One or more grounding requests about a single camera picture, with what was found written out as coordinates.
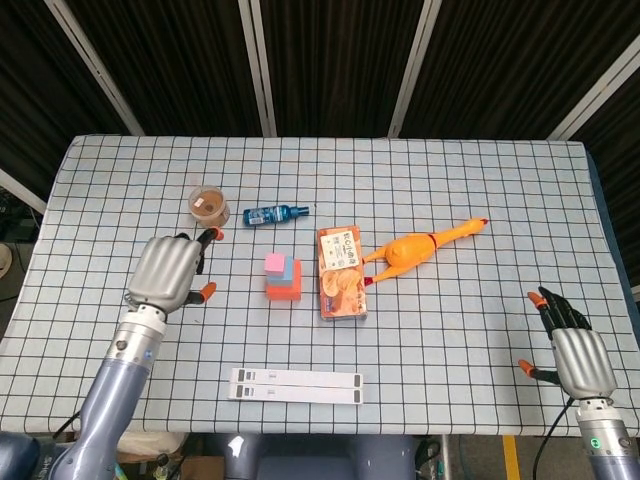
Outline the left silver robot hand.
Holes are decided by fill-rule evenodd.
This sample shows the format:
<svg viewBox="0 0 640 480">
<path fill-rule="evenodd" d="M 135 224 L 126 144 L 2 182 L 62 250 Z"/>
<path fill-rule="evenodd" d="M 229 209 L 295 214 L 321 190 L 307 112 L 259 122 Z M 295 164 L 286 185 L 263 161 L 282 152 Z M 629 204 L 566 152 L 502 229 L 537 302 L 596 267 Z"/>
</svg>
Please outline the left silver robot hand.
<svg viewBox="0 0 640 480">
<path fill-rule="evenodd" d="M 211 227 L 196 239 L 186 233 L 150 239 L 127 287 L 129 309 L 150 306 L 168 315 L 185 305 L 207 302 L 216 292 L 216 283 L 200 290 L 191 286 L 194 277 L 203 273 L 206 249 L 223 238 L 219 227 Z"/>
</svg>

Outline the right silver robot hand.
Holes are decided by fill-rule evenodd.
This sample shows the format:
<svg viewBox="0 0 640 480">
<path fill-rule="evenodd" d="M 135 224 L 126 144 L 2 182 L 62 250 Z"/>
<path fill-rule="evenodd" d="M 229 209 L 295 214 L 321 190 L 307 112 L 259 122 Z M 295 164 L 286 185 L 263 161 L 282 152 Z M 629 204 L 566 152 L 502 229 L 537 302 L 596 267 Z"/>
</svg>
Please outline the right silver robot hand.
<svg viewBox="0 0 640 480">
<path fill-rule="evenodd" d="M 555 360 L 554 370 L 543 370 L 519 360 L 525 375 L 560 386 L 575 400 L 608 398 L 618 388 L 604 341 L 586 316 L 567 299 L 540 286 L 528 294 L 539 312 Z"/>
</svg>

